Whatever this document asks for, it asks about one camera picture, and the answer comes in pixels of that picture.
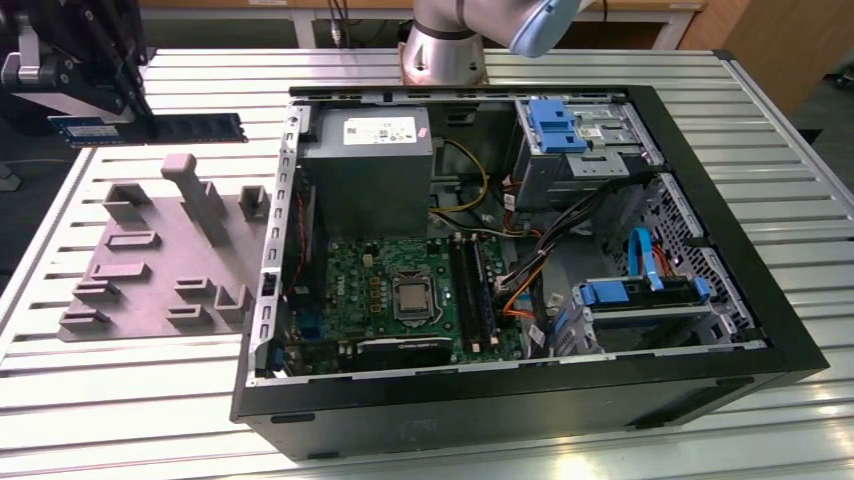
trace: motherboard chip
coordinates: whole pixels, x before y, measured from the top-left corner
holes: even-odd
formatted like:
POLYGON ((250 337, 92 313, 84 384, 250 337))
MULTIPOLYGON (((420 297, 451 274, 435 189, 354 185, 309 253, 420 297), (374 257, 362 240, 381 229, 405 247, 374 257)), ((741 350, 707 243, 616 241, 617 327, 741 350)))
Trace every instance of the motherboard chip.
POLYGON ((427 311, 427 286, 400 285, 397 288, 397 308, 401 312, 427 311))
POLYGON ((395 319, 416 328, 435 322, 432 276, 425 272, 397 272, 392 278, 395 319))

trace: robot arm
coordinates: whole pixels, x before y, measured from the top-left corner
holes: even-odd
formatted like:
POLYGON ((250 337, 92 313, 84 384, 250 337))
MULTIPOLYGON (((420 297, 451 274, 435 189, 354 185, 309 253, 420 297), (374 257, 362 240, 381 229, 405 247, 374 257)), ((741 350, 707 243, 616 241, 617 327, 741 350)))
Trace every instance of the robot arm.
POLYGON ((0 86, 69 115, 49 121, 72 146, 245 141, 234 114, 153 114, 136 0, 0 0, 0 33, 18 43, 0 86))
POLYGON ((484 76, 489 38, 525 57, 557 43, 576 13, 593 0, 416 0, 415 24, 403 52, 407 81, 471 85, 484 76))

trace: wooden cabinet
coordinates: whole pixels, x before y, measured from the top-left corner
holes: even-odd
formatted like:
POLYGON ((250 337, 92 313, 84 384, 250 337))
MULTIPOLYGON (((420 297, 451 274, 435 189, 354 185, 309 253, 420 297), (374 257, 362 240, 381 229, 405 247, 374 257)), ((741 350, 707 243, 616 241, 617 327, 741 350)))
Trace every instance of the wooden cabinet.
POLYGON ((679 44, 729 50, 784 113, 852 46, 852 0, 711 0, 679 44))

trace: slotted aluminum surface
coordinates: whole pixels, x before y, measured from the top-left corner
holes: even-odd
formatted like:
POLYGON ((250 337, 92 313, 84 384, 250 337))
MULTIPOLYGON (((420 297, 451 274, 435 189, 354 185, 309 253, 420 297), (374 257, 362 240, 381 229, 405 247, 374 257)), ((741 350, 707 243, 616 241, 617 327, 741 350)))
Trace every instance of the slotted aluminum surface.
POLYGON ((228 421, 236 335, 65 344, 57 322, 106 221, 98 202, 110 182, 138 181, 149 195, 176 195, 158 165, 165 153, 181 151, 196 155, 198 176, 220 194, 246 184, 272 190, 288 87, 395 84, 397 56, 389 50, 160 51, 145 72, 154 111, 236 111, 250 142, 82 152, 69 196, 42 226, 46 243, 36 239, 0 302, 0 321, 8 320, 0 477, 851 478, 850 197, 822 176, 826 167, 779 113, 756 102, 749 81, 733 77, 737 65, 704 52, 627 51, 559 52, 537 60, 491 52, 487 63, 492 84, 657 88, 831 368, 679 429, 294 465, 228 421))

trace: yellow wire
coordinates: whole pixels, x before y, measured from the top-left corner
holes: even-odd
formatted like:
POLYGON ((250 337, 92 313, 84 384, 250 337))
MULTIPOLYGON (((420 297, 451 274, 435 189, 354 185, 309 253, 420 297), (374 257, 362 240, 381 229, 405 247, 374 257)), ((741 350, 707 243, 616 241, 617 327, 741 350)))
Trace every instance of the yellow wire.
POLYGON ((461 212, 464 210, 468 210, 472 207, 476 207, 477 204, 483 201, 489 190, 489 177, 485 174, 485 168, 483 168, 483 164, 480 163, 480 160, 477 160, 477 157, 475 157, 473 153, 471 153, 468 149, 463 147, 463 145, 456 140, 444 139, 444 142, 449 143, 451 145, 453 145, 456 148, 460 149, 460 151, 465 154, 465 156, 471 160, 471 163, 473 163, 475 166, 477 167, 477 170, 480 170, 480 177, 483 177, 483 188, 480 189, 480 195, 477 195, 477 198, 475 198, 465 205, 459 205, 456 207, 431 208, 429 211, 431 212, 461 212))
POLYGON ((531 285, 531 282, 536 278, 536 275, 539 275, 539 272, 543 271, 543 267, 545 267, 545 260, 543 260, 543 263, 540 264, 540 266, 533 269, 533 271, 528 275, 528 278, 524 279, 524 283, 519 287, 519 290, 516 290, 516 293, 513 293, 512 298, 507 302, 507 305, 504 305, 504 308, 501 309, 501 312, 504 313, 504 315, 507 315, 507 312, 509 311, 512 304, 516 302, 516 300, 521 296, 521 292, 524 292, 524 289, 528 288, 528 285, 531 285))

